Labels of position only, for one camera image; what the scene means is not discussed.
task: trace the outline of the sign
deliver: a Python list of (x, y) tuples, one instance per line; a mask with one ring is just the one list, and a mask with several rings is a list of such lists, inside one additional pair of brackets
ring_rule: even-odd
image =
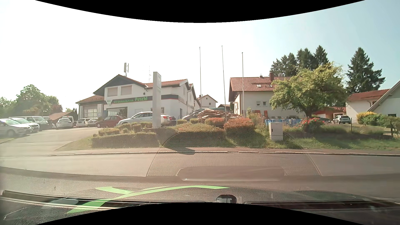
[(118, 103), (127, 103), (127, 102), (142, 102), (142, 101), (148, 101), (151, 100), (147, 96), (144, 97), (138, 97), (138, 98), (125, 98), (125, 99), (114, 99), (112, 101), (113, 104), (118, 104)]

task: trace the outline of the white car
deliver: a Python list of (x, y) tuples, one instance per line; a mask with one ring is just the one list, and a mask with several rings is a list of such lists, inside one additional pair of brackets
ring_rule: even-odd
[(13, 117), (13, 118), (10, 118), (10, 119), (12, 119), (14, 121), (17, 121), (20, 124), (29, 125), (31, 127), (31, 129), (32, 129), (32, 132), (38, 132), (40, 130), (40, 126), (37, 123), (29, 122), (29, 121), (27, 121), (26, 119), (23, 119), (23, 118), (14, 118)]
[[(161, 114), (160, 115), (161, 126), (168, 124), (169, 119), (170, 117), (168, 115)], [(133, 123), (133, 122), (142, 123), (142, 122), (152, 122), (152, 121), (153, 121), (153, 112), (140, 112), (132, 116), (131, 118), (120, 120), (116, 126), (125, 123)]]
[(31, 127), (20, 124), (12, 119), (0, 119), (0, 135), (15, 137), (16, 135), (26, 135), (31, 132)]
[(96, 122), (97, 122), (97, 118), (91, 118), (88, 121), (88, 127), (95, 127), (96, 126)]
[(67, 118), (59, 119), (58, 122), (56, 123), (57, 130), (59, 130), (61, 128), (73, 128), (73, 127), (74, 127), (74, 125), (72, 124), (72, 121)]
[(89, 118), (80, 118), (76, 122), (76, 127), (88, 127), (89, 126)]

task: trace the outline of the curb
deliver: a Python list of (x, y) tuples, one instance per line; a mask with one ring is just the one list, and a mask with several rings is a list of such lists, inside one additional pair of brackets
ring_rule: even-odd
[(11, 141), (11, 140), (13, 140), (13, 139), (14, 139), (14, 138), (10, 138), (10, 139), (5, 140), (5, 141), (0, 141), (0, 144), (5, 143), (5, 142), (7, 142), (7, 141)]
[(110, 153), (75, 153), (56, 154), (48, 156), (70, 156), (70, 155), (140, 155), (140, 154), (184, 154), (184, 153), (258, 153), (258, 154), (289, 154), (289, 155), (344, 155), (344, 156), (387, 156), (400, 157), (400, 154), (370, 154), (370, 153), (314, 153), (314, 152), (257, 152), (257, 151), (151, 151), (151, 152), (110, 152)]

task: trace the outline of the utility box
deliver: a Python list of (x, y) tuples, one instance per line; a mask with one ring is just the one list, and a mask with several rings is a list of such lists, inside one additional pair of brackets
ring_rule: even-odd
[(272, 141), (282, 141), (283, 123), (269, 123), (269, 132)]

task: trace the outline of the window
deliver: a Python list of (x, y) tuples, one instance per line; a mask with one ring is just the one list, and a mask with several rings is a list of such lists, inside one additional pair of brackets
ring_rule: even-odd
[(117, 96), (118, 95), (118, 87), (116, 88), (108, 88), (107, 89), (107, 96)]
[(121, 87), (121, 95), (132, 94), (132, 85)]

